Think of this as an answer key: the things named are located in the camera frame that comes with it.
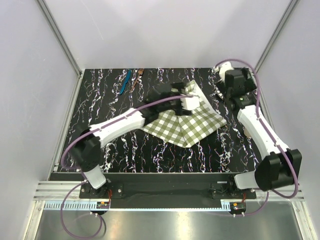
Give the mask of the green checkered cloth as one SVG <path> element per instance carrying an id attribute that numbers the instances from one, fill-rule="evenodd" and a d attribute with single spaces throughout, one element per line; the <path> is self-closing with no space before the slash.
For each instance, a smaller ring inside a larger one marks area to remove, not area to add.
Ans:
<path id="1" fill-rule="evenodd" d="M 199 106 L 191 111 L 192 115 L 177 116 L 173 110 L 166 110 L 141 130 L 178 147 L 190 148 L 227 124 L 195 80 L 186 84 L 185 91 L 199 99 Z"/>

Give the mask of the white blue striped plate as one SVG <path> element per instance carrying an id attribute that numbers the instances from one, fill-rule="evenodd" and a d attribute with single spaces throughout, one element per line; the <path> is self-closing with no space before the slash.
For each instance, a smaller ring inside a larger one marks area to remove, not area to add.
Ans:
<path id="1" fill-rule="evenodd" d="M 215 88 L 216 88 L 216 94 L 218 95 L 218 97 L 224 100 L 224 97 L 226 94 L 225 82 L 222 80 L 219 80 L 218 82 L 215 83 Z"/>

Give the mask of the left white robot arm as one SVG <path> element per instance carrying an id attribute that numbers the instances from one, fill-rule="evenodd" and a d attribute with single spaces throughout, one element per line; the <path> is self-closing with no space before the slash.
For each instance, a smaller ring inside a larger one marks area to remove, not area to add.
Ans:
<path id="1" fill-rule="evenodd" d="M 103 198 L 108 193 L 108 186 L 100 169 L 102 148 L 112 140 L 154 122 L 162 112 L 172 110 L 176 116 L 190 116 L 199 105 L 198 96 L 188 92 L 185 83 L 161 85 L 151 90 L 138 107 L 81 131 L 69 145 L 68 153 L 78 164 L 84 180 L 91 185 L 90 192 Z"/>

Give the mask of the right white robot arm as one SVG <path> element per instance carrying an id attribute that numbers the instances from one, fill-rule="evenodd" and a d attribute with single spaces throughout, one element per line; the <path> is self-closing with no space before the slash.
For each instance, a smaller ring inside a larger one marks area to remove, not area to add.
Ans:
<path id="1" fill-rule="evenodd" d="M 217 70 L 217 95 L 242 124 L 244 134 L 253 139 L 262 159 L 256 170 L 234 176 L 234 181 L 227 185 L 228 195 L 236 199 L 245 189 L 274 191 L 290 185 L 297 190 L 302 154 L 290 149 L 264 118 L 258 97 L 252 93 L 257 86 L 249 69 L 234 68 L 227 61 Z"/>

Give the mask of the brown wooden fork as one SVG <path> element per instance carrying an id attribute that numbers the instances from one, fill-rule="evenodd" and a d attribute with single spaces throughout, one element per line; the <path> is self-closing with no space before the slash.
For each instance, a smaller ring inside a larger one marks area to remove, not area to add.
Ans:
<path id="1" fill-rule="evenodd" d="M 144 74 L 144 69 L 143 69 L 143 68 L 140 68 L 140 69 L 137 71 L 137 77 L 136 77 L 134 83 L 132 84 L 132 87 L 131 87 L 131 89 L 130 89 L 130 93 L 132 93 L 132 92 L 134 91 L 135 86 L 137 85 L 139 79 L 143 76 L 143 74 Z"/>

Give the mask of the beige paper cup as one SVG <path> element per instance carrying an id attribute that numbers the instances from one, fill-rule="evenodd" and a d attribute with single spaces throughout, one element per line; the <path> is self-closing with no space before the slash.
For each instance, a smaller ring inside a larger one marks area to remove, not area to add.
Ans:
<path id="1" fill-rule="evenodd" d="M 244 128 L 243 128 L 243 133 L 244 133 L 244 135 L 245 135 L 247 138 L 252 138 L 252 135 L 251 135 L 251 132 L 250 132 L 250 129 L 249 129 L 249 128 L 244 127 Z"/>

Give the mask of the blue plastic knife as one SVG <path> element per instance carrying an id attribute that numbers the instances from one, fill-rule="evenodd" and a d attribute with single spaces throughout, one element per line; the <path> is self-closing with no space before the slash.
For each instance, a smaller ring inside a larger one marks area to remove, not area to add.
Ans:
<path id="1" fill-rule="evenodd" d="M 132 73 L 132 70 L 128 69 L 127 72 L 126 72 L 126 76 L 124 78 L 124 81 L 122 83 L 122 87 L 121 87 L 120 92 L 119 92 L 120 95 L 122 95 L 124 93 L 124 91 L 126 89 L 126 85 L 129 82 L 129 79 L 131 77 L 131 73 Z"/>

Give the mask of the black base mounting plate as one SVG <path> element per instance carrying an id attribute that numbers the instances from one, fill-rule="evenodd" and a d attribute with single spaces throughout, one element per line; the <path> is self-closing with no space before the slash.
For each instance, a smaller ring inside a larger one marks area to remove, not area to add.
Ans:
<path id="1" fill-rule="evenodd" d="M 113 199 L 151 196 L 196 195 L 213 199 L 253 200 L 252 189 L 236 188 L 234 173 L 106 173 L 106 183 L 94 189 L 89 183 L 80 188 L 81 199 Z"/>

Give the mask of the right aluminium frame post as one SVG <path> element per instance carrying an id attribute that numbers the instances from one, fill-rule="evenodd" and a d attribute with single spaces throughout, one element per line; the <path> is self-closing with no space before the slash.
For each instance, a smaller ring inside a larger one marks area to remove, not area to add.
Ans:
<path id="1" fill-rule="evenodd" d="M 284 30 L 287 22 L 289 21 L 291 15 L 295 11 L 296 7 L 300 3 L 299 0 L 290 0 L 287 7 L 285 8 L 283 14 L 281 15 L 281 18 L 279 19 L 273 33 L 271 34 L 271 37 L 269 38 L 261 56 L 259 57 L 257 64 L 255 65 L 255 71 L 258 73 L 261 69 L 263 63 L 267 59 L 268 55 L 270 54 L 272 48 L 274 47 L 276 41 L 280 37 L 282 31 Z"/>

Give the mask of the aluminium frame post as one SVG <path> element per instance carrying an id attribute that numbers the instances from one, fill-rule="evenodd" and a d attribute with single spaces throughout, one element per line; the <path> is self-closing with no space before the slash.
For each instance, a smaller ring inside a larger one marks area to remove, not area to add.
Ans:
<path id="1" fill-rule="evenodd" d="M 282 31 L 284 30 L 287 22 L 289 21 L 291 15 L 295 11 L 296 7 L 300 3 L 299 0 L 290 0 L 287 7 L 285 8 L 283 14 L 281 15 L 281 18 L 279 19 L 273 33 L 271 34 L 271 37 L 269 38 L 261 56 L 259 57 L 257 64 L 255 65 L 255 71 L 258 73 L 261 69 L 263 63 L 267 59 L 268 55 L 270 54 L 272 48 L 274 47 L 276 41 L 280 37 Z"/>
<path id="2" fill-rule="evenodd" d="M 49 9 L 47 3 L 45 0 L 35 0 L 37 3 L 40 11 L 42 12 L 44 18 L 46 19 L 53 35 L 55 36 L 60 48 L 62 49 L 65 57 L 67 58 L 68 62 L 70 63 L 73 71 L 79 78 L 82 74 L 82 70 L 79 67 L 78 63 L 76 62 L 76 59 L 74 58 L 65 38 L 63 37 L 58 24 L 55 21 L 55 18 L 53 14 L 51 13 L 51 10 Z"/>

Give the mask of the left aluminium frame post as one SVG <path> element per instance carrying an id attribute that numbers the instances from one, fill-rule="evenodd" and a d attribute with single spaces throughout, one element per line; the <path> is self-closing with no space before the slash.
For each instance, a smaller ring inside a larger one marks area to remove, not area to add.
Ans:
<path id="1" fill-rule="evenodd" d="M 68 62 L 70 63 L 73 71 L 79 78 L 82 74 L 82 70 L 79 67 L 78 63 L 76 62 L 76 59 L 74 58 L 65 38 L 63 37 L 58 24 L 55 21 L 55 18 L 53 14 L 51 13 L 51 10 L 49 9 L 47 3 L 45 0 L 35 0 L 37 3 L 40 11 L 42 12 L 44 18 L 46 19 L 53 35 L 55 36 L 60 48 L 62 49 L 65 57 L 67 58 Z"/>

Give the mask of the aluminium front rail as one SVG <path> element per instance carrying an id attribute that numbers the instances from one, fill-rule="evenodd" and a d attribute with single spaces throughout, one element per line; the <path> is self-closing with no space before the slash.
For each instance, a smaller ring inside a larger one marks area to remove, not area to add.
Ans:
<path id="1" fill-rule="evenodd" d="M 86 196 L 83 187 L 76 182 L 55 183 L 40 182 L 34 199 L 44 201 L 46 210 L 63 211 L 121 211 L 121 212 L 230 212 L 232 208 L 247 205 L 250 202 L 263 203 L 265 193 L 249 192 L 244 197 L 219 199 L 211 194 L 207 198 L 196 195 L 142 195 L 126 200 L 123 187 L 114 187 L 110 194 L 100 198 Z"/>

